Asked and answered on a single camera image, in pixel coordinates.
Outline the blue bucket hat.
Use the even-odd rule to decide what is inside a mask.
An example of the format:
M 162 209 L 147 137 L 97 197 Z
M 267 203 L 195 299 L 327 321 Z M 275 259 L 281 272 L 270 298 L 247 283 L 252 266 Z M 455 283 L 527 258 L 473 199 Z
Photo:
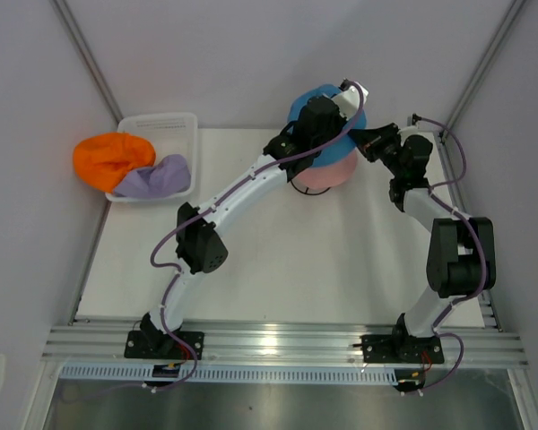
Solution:
M 334 95 L 338 94 L 340 92 L 339 87 L 335 86 L 331 83 L 321 85 L 319 87 L 316 87 L 313 90 L 310 90 L 308 92 L 305 92 L 304 94 L 298 96 L 291 104 L 290 112 L 288 114 L 287 124 L 289 122 L 296 122 L 299 117 L 299 113 L 301 109 L 303 109 L 308 101 L 314 97 L 319 96 L 327 96 L 329 99 L 332 99 Z M 293 124 L 291 129 L 288 131 L 291 135 L 295 133 L 295 125 Z M 359 129 L 365 129 L 367 127 L 367 118 L 366 114 L 363 111 L 358 116 L 358 120 L 355 123 L 352 130 L 359 130 Z M 293 142 L 296 144 L 300 144 L 300 150 L 299 152 L 305 152 L 309 149 L 312 149 L 312 147 L 319 146 L 316 143 L 312 145 L 308 145 L 306 143 L 300 143 L 299 139 L 293 139 Z M 340 159 L 343 159 L 346 157 L 350 152 L 355 150 L 355 143 L 353 140 L 349 137 L 348 134 L 346 134 L 342 139 L 340 139 L 337 143 L 334 143 L 327 148 L 324 148 L 320 154 L 317 156 L 314 154 L 313 164 L 311 165 L 312 168 L 318 168 L 318 167 L 324 167 L 328 166 L 330 164 L 334 164 L 335 162 L 339 161 Z

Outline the pink bucket hat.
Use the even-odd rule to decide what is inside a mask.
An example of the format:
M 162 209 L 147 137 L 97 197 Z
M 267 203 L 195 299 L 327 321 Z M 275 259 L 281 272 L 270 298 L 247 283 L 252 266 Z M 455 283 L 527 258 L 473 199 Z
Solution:
M 358 155 L 355 150 L 334 164 L 324 167 L 308 168 L 296 176 L 292 181 L 302 183 L 313 189 L 337 187 L 347 182 L 353 175 L 358 164 Z

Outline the lavender bucket hat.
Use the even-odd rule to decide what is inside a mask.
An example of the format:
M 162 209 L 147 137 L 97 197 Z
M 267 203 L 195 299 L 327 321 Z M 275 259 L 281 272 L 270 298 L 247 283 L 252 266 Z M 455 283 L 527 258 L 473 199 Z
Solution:
M 156 166 L 128 172 L 114 188 L 113 194 L 141 200 L 161 199 L 184 192 L 190 185 L 191 173 L 186 159 L 172 154 Z

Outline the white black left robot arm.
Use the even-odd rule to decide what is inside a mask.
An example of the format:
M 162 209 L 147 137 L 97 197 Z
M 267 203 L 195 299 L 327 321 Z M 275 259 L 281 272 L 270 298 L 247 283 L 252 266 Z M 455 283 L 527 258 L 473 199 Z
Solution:
M 176 334 L 184 318 L 185 295 L 226 261 L 229 251 L 222 238 L 247 209 L 287 184 L 321 194 L 352 176 L 357 145 L 350 133 L 366 126 L 368 95 L 360 83 L 344 81 L 300 97 L 293 104 L 296 117 L 264 146 L 246 173 L 206 203 L 186 202 L 178 209 L 176 228 L 158 243 L 177 242 L 176 258 L 168 265 L 173 277 L 158 306 L 140 324 L 148 352 L 159 359 L 176 348 L 196 355 Z

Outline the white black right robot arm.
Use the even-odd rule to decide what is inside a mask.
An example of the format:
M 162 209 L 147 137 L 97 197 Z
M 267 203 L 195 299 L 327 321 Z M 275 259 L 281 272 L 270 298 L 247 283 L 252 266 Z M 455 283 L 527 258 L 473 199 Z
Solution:
M 403 137 L 396 125 L 367 130 L 358 148 L 369 162 L 381 161 L 392 174 L 389 198 L 430 233 L 426 263 L 428 286 L 415 305 L 401 314 L 389 336 L 376 346 L 364 343 L 367 360 L 374 353 L 403 362 L 439 348 L 439 328 L 465 301 L 495 284 L 493 226 L 445 203 L 426 177 L 433 144 L 419 134 Z

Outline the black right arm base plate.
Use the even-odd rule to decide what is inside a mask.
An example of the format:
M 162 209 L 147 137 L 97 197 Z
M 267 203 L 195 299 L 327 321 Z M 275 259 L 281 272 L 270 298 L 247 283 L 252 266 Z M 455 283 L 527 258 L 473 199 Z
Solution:
M 360 337 L 363 361 L 370 364 L 443 364 L 444 354 L 436 337 L 416 338 L 405 335 L 398 339 L 388 334 Z

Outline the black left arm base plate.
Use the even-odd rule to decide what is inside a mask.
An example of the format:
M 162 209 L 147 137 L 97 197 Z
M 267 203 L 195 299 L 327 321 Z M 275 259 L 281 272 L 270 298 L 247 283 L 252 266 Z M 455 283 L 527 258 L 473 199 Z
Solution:
M 202 357 L 205 338 L 202 331 L 176 331 L 175 335 L 193 348 L 198 359 Z M 128 359 L 173 361 L 184 361 L 193 358 L 187 347 L 180 345 L 169 335 L 160 336 L 157 343 L 153 345 L 141 330 L 128 332 L 124 357 Z

